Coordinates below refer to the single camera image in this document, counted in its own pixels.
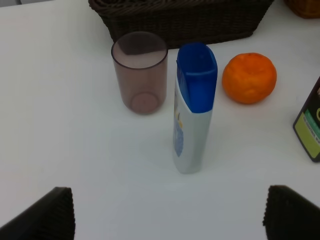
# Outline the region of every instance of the woven basket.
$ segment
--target woven basket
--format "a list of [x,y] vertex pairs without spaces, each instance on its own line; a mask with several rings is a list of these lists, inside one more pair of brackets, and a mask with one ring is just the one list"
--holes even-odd
[[116,41],[146,31],[170,49],[249,37],[274,0],[89,0]]
[[320,18],[320,0],[284,0],[291,10],[306,19]]

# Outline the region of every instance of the plastic cup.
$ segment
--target plastic cup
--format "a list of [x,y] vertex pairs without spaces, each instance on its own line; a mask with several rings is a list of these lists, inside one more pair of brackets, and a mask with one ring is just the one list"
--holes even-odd
[[138,114],[158,110],[167,95],[165,41],[150,32],[132,32],[113,44],[111,55],[123,103]]

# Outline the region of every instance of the white table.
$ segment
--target white table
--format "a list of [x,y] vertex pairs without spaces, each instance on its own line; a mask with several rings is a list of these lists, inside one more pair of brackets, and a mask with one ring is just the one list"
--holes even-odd
[[[0,226],[55,186],[74,194],[76,240],[265,240],[270,185],[320,205],[320,165],[292,124],[320,76],[320,20],[276,1],[255,34],[211,45],[218,66],[203,170],[172,161],[177,50],[159,112],[123,105],[108,29],[86,1],[0,8]],[[228,61],[259,52],[275,64],[272,95],[229,100]]]

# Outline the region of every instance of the mandarin orange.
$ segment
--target mandarin orange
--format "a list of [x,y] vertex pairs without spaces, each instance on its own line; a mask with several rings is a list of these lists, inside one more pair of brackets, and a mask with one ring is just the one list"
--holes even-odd
[[242,53],[227,64],[222,75],[226,94],[242,104],[262,101],[274,90],[277,70],[271,60],[259,53]]

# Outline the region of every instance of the white bottle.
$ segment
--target white bottle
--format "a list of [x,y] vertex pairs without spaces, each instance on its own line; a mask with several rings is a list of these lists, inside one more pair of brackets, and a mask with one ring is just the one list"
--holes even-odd
[[202,43],[180,48],[174,91],[173,161],[182,174],[201,169],[211,123],[218,67]]

